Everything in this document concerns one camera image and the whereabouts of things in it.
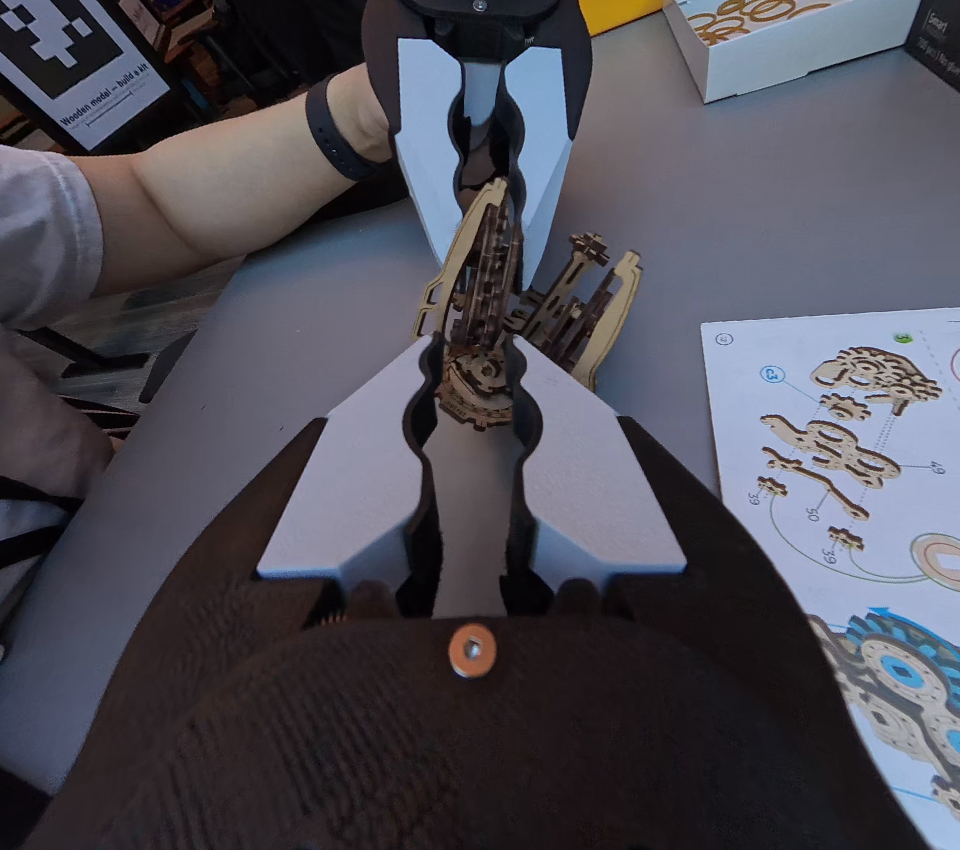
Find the person's left hand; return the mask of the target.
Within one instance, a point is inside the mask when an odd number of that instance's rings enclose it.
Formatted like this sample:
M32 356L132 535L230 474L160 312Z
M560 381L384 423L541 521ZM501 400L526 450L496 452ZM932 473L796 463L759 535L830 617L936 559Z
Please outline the person's left hand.
M392 158L390 124L370 83L366 63L332 76L326 96L340 135L360 157L374 164Z

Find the marker tag sign screen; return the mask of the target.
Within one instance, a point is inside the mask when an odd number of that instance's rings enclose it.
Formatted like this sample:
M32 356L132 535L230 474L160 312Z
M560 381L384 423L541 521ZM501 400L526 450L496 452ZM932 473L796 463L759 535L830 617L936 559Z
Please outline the marker tag sign screen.
M101 0L1 0L2 90L80 153L173 96L130 24Z

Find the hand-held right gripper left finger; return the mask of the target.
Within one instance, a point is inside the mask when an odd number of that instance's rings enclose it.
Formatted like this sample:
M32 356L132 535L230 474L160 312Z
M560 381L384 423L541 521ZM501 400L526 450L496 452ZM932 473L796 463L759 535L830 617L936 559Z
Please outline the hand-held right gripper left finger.
M434 503L441 334L416 339L335 407L256 568L265 580L407 580Z

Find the person's left forearm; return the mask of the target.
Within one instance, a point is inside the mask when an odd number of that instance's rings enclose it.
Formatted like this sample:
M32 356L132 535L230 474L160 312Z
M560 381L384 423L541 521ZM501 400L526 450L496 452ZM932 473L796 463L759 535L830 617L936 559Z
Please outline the person's left forearm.
M76 157L102 224L95 295L144 289L279 241L353 182L300 96L127 155Z

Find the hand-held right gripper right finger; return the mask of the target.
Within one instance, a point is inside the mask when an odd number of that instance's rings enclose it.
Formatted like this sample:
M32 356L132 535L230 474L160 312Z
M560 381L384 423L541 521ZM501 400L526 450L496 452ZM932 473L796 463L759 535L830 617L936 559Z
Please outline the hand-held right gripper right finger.
M617 413L527 340L504 350L523 445L509 567L542 580L682 572L687 559Z

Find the wooden mechanical model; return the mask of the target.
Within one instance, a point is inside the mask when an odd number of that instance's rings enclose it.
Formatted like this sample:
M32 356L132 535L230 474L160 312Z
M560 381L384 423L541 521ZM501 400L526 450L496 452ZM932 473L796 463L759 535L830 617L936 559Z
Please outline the wooden mechanical model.
M612 268L607 245L595 233L570 236L570 257L546 292L522 290L510 298L497 344L491 350L450 343L460 317L484 212L509 195L505 177L476 191L438 277L423 291L413 338L439 332L445 339L439 407L462 424L485 431L512 421L504 345L509 336L527 340L576 381L594 391L597 369L613 348L639 290L640 256L627 251Z

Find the wooden gear assembly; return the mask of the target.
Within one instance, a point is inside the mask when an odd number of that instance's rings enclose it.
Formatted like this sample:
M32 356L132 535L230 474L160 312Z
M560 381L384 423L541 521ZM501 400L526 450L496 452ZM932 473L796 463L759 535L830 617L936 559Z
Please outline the wooden gear assembly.
M498 343L511 297L522 276L522 220L511 209L510 196L484 212L470 264L460 317L449 341L460 347L491 350Z

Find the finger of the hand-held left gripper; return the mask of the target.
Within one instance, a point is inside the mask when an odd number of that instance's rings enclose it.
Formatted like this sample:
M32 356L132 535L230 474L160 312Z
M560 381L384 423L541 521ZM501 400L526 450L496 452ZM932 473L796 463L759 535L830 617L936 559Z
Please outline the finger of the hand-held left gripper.
M510 198L522 229L520 287L531 284L570 159L562 52L531 46L503 68L495 117L506 134Z
M463 158L451 116L464 94L462 63L429 39L397 41L400 130L397 159L439 264L463 218L459 179Z

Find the assembly instruction booklet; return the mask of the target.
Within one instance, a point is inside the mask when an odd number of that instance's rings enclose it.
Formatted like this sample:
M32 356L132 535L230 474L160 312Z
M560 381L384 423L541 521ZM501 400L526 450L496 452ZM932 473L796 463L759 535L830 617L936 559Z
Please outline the assembly instruction booklet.
M957 308L705 323L723 502L933 848L958 848Z

